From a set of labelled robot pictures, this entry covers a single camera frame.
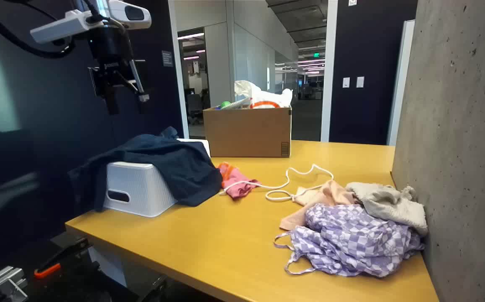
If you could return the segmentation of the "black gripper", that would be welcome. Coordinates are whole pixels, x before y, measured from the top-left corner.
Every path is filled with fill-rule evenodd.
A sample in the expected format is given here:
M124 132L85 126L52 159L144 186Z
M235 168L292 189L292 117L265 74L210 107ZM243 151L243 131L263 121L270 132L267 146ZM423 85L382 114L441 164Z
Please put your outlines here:
M116 87L126 85L137 101L149 102L149 94L139 77L136 59L126 30L114 22L104 22L87 32L89 49L97 65L92 69L95 94L106 99L107 112L119 114Z

